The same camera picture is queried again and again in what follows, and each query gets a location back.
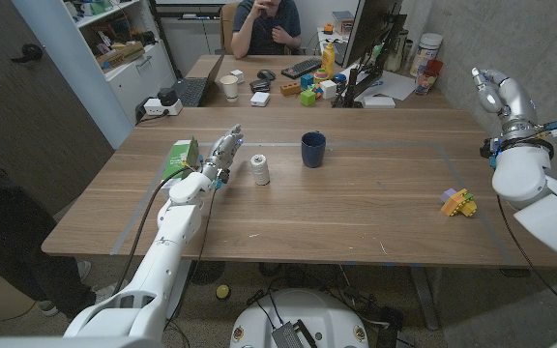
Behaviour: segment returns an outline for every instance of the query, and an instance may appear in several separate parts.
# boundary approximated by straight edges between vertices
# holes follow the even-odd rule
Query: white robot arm
[[[242,145],[240,125],[213,145],[200,172],[169,190],[159,212],[159,231],[131,283],[108,300],[79,313],[64,337],[137,337],[161,341],[167,305],[182,250],[201,226],[207,195]]]
[[[557,122],[539,125],[534,103],[513,78],[477,68],[472,77],[481,105],[502,122],[501,136],[487,139],[481,149],[495,168],[493,188],[520,210],[514,217],[557,252],[557,180],[544,173],[551,167],[553,146],[541,139],[557,134]]]

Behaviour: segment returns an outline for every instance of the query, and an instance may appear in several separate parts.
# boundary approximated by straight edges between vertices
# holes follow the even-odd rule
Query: door handle
[[[147,56],[147,58],[145,58],[145,60],[143,61],[143,63],[137,64],[137,65],[136,65],[136,69],[139,70],[139,68],[143,67],[147,62],[150,61],[150,59],[152,59],[152,56]]]
[[[29,61],[39,61],[43,57],[43,50],[33,43],[26,43],[20,49],[23,56],[20,58],[13,58],[12,61],[15,63],[27,63]]]

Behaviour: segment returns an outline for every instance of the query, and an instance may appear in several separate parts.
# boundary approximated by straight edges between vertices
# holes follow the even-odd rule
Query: dark shirt
[[[233,18],[233,32],[238,33],[252,10],[254,0],[244,0],[238,5]],[[252,24],[248,55],[284,54],[285,45],[275,43],[272,39],[272,29],[276,26],[283,28],[292,38],[300,36],[300,17],[293,0],[282,0],[278,5],[277,15],[262,18],[259,16]]]

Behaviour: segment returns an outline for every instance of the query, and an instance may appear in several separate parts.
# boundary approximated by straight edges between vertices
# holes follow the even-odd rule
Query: wooden table
[[[115,252],[127,254],[143,197],[154,188],[171,144],[194,135],[205,155],[209,143],[238,123],[245,145],[228,185],[216,194],[204,260],[524,265],[498,211],[488,161],[479,157],[486,135],[469,113],[452,109],[189,108],[177,117],[145,122],[78,198],[44,251],[106,255],[130,224]],[[302,164],[300,139],[306,131],[321,131],[328,139],[319,168]],[[249,160],[255,154],[268,158],[267,186],[252,179]],[[474,193],[479,216],[446,217],[439,196],[463,186]],[[159,195],[138,255],[156,235],[163,202]],[[535,265],[557,266],[557,255],[504,206]],[[203,230],[185,258],[198,256],[202,239]]]
[[[252,107],[250,98],[252,92],[249,84],[258,80],[257,73],[262,69],[267,69],[275,73],[277,79],[272,81],[270,87],[270,101],[266,107],[302,107],[302,108],[327,108],[330,107],[331,100],[318,99],[312,106],[304,106],[300,103],[298,95],[285,97],[280,93],[280,85],[293,82],[291,78],[280,74],[280,71],[302,62],[310,56],[248,56],[243,59],[235,59],[234,56],[225,56],[220,65],[219,74],[217,76],[217,85],[213,87],[212,93],[204,101],[203,106],[208,107]],[[207,77],[208,72],[216,64],[219,56],[203,55],[197,63],[192,67],[187,77]],[[238,101],[229,102],[220,87],[220,78],[229,74],[234,70],[240,70],[244,73],[245,82],[238,86]],[[335,72],[340,73],[343,68],[335,65]],[[426,96],[417,96],[412,94],[405,101],[395,100],[397,108],[453,108],[444,98],[439,90],[433,87]]]

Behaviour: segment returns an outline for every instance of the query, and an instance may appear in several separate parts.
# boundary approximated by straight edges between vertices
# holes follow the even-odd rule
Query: white spool
[[[250,159],[252,166],[252,177],[258,185],[266,185],[270,182],[270,172],[268,171],[268,162],[263,155],[255,155]]]

